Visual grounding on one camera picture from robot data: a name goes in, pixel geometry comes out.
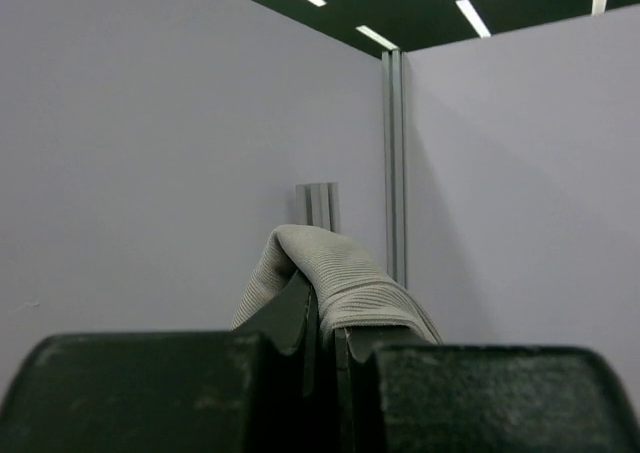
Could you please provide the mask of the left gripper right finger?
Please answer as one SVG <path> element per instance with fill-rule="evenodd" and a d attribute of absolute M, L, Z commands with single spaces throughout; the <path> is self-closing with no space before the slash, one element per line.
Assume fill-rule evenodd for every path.
<path fill-rule="evenodd" d="M 639 422 L 598 353 L 435 345 L 401 327 L 333 339 L 347 452 L 635 452 Z"/>

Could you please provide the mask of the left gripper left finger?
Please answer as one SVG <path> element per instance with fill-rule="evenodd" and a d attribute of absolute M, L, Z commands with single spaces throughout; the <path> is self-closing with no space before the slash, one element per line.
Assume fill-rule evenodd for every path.
<path fill-rule="evenodd" d="M 5 452 L 302 452 L 317 300 L 296 273 L 231 331 L 64 334 L 1 405 Z"/>

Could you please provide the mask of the grey trousers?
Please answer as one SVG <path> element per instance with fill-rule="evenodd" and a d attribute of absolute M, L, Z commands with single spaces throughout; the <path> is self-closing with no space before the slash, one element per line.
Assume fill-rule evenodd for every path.
<path fill-rule="evenodd" d="M 443 339 L 426 310 L 354 239 L 314 226 L 275 228 L 251 274 L 232 327 L 246 323 L 284 292 L 296 273 L 313 287 L 320 331 L 351 327 L 404 327 L 421 338 Z"/>

